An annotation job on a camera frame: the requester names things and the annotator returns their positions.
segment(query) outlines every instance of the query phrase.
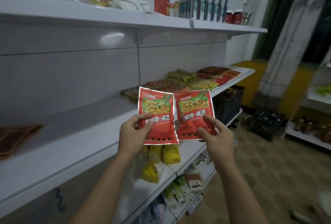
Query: black crate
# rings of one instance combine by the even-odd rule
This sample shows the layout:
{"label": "black crate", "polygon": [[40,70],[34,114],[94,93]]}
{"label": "black crate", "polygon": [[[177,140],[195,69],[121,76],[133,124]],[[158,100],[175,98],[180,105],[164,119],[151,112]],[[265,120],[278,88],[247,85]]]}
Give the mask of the black crate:
{"label": "black crate", "polygon": [[235,91],[231,96],[224,91],[213,97],[215,118],[225,125],[239,113],[244,94],[244,87],[234,85],[232,88]]}
{"label": "black crate", "polygon": [[[268,114],[276,114],[277,117],[280,119],[280,122],[275,124],[272,122],[261,120],[259,117],[257,117],[257,115],[259,115],[261,112],[265,112]],[[250,122],[247,126],[247,130],[271,142],[275,134],[277,134],[282,129],[284,120],[285,114],[283,113],[277,113],[271,110],[261,109],[254,113],[254,115],[251,117]]]}

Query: forearm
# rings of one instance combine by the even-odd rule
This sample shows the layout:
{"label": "forearm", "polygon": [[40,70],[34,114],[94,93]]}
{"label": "forearm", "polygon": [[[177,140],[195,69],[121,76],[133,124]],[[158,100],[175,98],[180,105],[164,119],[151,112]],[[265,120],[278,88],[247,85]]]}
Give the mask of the forearm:
{"label": "forearm", "polygon": [[70,224],[111,223],[132,157],[116,155]]}
{"label": "forearm", "polygon": [[269,223],[234,162],[219,169],[219,174],[231,223]]}

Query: red box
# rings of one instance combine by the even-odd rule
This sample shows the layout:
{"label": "red box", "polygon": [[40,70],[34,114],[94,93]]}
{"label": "red box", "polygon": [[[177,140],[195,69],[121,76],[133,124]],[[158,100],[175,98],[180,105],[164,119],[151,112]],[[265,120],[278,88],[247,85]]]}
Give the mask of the red box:
{"label": "red box", "polygon": [[170,15],[170,0],[154,0],[154,11],[165,16]]}

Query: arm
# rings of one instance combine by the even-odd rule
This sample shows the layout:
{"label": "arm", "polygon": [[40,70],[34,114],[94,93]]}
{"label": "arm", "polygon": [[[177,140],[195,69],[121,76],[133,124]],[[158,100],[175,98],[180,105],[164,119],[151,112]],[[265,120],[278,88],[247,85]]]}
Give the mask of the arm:
{"label": "arm", "polygon": [[140,130],[136,129],[140,120],[151,116],[149,113],[139,114],[122,124],[116,157],[71,219],[70,224],[112,222],[124,176],[143,146],[146,135],[153,128],[153,122],[148,123]]}
{"label": "arm", "polygon": [[199,134],[206,141],[207,151],[214,161],[215,169],[221,177],[230,222],[268,224],[269,221],[236,166],[233,133],[217,119],[208,115],[205,115],[204,119],[219,130],[216,136],[212,136],[205,129],[198,128]]}

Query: person's left hand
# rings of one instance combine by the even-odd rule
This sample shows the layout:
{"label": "person's left hand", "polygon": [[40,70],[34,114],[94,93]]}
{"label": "person's left hand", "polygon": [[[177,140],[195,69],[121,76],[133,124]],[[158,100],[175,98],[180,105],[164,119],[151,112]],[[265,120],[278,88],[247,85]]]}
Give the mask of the person's left hand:
{"label": "person's left hand", "polygon": [[138,114],[131,117],[121,125],[118,142],[118,154],[129,155],[134,158],[144,145],[147,134],[153,128],[154,122],[150,121],[142,129],[138,130],[141,120],[149,119],[151,113]]}

